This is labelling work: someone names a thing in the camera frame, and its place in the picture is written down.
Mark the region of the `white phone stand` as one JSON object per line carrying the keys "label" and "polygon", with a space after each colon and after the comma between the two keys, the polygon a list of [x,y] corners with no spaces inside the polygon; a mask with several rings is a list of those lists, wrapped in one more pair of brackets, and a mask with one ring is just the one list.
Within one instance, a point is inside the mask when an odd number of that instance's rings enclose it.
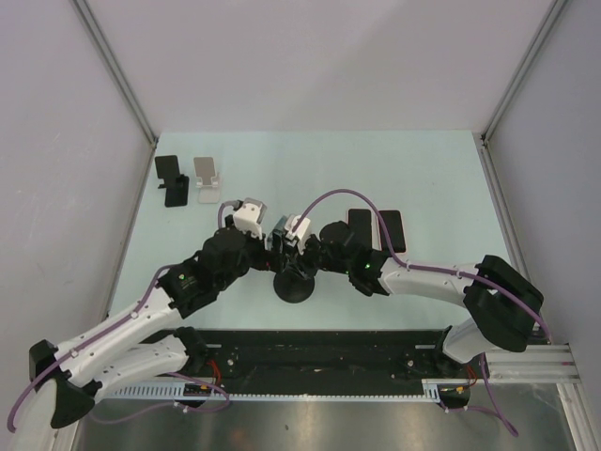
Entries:
{"label": "white phone stand", "polygon": [[200,204],[217,204],[221,197],[221,177],[212,157],[194,157],[193,168]]}

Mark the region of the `white-cased phone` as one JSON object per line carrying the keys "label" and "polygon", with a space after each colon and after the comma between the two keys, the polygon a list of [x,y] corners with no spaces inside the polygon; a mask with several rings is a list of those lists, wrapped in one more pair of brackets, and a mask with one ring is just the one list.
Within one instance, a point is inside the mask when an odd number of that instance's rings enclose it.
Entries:
{"label": "white-cased phone", "polygon": [[267,236],[266,245],[269,251],[273,253],[281,253],[283,251],[286,236],[286,222],[287,217],[282,216]]}

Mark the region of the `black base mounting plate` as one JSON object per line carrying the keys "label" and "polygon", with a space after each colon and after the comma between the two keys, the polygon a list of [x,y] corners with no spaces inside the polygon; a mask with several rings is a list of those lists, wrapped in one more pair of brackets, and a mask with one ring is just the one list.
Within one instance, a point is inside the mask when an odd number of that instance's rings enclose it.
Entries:
{"label": "black base mounting plate", "polygon": [[223,388],[319,394],[391,394],[432,380],[469,387],[483,373],[477,357],[458,364],[443,355],[441,331],[210,331],[194,377]]}

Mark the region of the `aluminium frame rail left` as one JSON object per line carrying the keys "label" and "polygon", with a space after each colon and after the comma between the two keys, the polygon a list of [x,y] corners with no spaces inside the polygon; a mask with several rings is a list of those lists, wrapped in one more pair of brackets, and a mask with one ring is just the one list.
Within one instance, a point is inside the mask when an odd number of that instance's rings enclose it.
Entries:
{"label": "aluminium frame rail left", "polygon": [[145,137],[146,142],[152,149],[155,149],[158,142],[158,135],[154,132],[146,113],[136,96],[131,83],[123,70],[116,53],[107,38],[99,19],[88,1],[70,0],[78,20],[84,31],[88,35],[93,47],[98,53],[103,66],[106,68],[112,79],[118,94],[121,96],[125,106],[131,113],[138,129]]}

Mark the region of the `black folding phone stand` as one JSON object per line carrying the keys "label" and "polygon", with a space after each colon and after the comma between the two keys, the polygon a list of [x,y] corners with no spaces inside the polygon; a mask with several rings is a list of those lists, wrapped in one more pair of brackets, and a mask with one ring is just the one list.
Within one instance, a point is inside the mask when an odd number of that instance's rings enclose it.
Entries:
{"label": "black folding phone stand", "polygon": [[177,155],[156,156],[154,163],[157,177],[162,181],[159,188],[165,190],[164,206],[187,206],[190,179],[180,171]]}

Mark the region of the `pink-cased phone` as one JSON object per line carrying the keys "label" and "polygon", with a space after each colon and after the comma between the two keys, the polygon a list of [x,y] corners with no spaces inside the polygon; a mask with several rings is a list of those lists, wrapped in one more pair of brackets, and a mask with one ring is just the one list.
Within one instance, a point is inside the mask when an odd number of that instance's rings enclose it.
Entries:
{"label": "pink-cased phone", "polygon": [[353,232],[356,243],[367,248],[378,249],[379,244],[372,211],[368,209],[349,209],[347,211],[347,223]]}
{"label": "pink-cased phone", "polygon": [[[406,253],[407,243],[401,212],[399,210],[381,210],[379,214],[381,215],[384,225],[386,226],[385,229],[389,233],[391,243],[393,245],[393,251],[396,254]],[[382,225],[378,225],[381,249],[389,252],[390,249],[385,238],[385,229]]]}

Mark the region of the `aluminium frame rail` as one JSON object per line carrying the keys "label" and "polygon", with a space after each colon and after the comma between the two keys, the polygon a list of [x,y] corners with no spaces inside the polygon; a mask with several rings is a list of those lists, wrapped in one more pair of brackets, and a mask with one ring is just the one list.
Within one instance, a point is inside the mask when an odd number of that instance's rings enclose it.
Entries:
{"label": "aluminium frame rail", "polygon": [[146,113],[136,96],[131,83],[123,70],[116,53],[107,38],[99,19],[88,1],[70,0],[78,20],[84,31],[88,35],[93,47],[98,53],[103,66],[106,68],[112,79],[118,94],[121,96],[125,106],[131,113],[138,129],[145,137],[146,142],[152,149],[155,149],[158,142],[158,135],[154,132]]}
{"label": "aluminium frame rail", "polygon": [[523,56],[521,56],[507,87],[503,90],[501,98],[496,104],[490,119],[479,133],[480,141],[485,147],[494,136],[495,131],[498,129],[501,121],[516,99],[521,87],[532,72],[534,64],[542,54],[550,37],[562,20],[562,16],[571,4],[572,1],[570,0],[554,0],[550,3],[547,12],[537,26],[526,51]]}

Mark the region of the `black round-base phone stand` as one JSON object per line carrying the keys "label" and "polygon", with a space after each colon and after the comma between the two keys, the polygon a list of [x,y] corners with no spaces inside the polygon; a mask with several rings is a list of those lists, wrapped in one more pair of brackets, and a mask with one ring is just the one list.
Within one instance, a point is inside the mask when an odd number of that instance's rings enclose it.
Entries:
{"label": "black round-base phone stand", "polygon": [[301,255],[290,258],[273,278],[276,295],[286,303],[305,302],[313,294],[315,286],[316,266]]}

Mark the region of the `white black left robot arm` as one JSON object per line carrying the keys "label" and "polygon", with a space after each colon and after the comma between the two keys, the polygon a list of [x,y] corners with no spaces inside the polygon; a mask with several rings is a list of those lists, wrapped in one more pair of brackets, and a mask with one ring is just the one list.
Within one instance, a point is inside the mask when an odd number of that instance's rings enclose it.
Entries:
{"label": "white black left robot arm", "polygon": [[237,211],[191,257],[157,270],[141,299],[95,328],[54,345],[32,346],[30,387],[50,395],[49,425],[70,426],[105,395],[168,373],[194,376],[208,363],[206,342],[179,322],[215,302],[249,270],[280,271],[295,249],[296,218],[264,234],[259,219]]}

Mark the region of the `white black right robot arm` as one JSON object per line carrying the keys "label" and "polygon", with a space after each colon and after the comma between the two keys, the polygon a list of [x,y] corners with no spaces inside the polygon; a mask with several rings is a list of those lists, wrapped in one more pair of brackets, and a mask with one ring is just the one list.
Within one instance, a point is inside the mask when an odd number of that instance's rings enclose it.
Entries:
{"label": "white black right robot arm", "polygon": [[540,319],[541,291],[497,256],[451,268],[403,262],[357,241],[345,222],[330,223],[314,235],[309,220],[294,215],[285,218],[274,245],[284,263],[273,285],[288,303],[313,294],[318,272],[333,272],[345,275],[364,296],[414,295],[465,308],[469,318],[448,327],[433,353],[434,368],[444,377],[456,376],[494,347],[524,351]]}

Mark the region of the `aluminium frame rail right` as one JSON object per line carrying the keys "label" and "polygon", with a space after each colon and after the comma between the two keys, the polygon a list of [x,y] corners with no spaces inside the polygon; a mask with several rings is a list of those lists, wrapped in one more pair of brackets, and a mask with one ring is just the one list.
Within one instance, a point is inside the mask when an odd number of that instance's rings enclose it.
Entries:
{"label": "aluminium frame rail right", "polygon": [[572,1],[570,0],[554,0],[550,3],[547,12],[537,26],[526,51],[523,56],[521,56],[507,87],[503,90],[501,98],[496,104],[490,119],[479,133],[480,141],[485,147],[494,136],[495,131],[498,129],[501,121],[516,99],[521,87],[532,72],[534,64],[542,54],[550,37],[562,20],[562,16],[571,4]]}

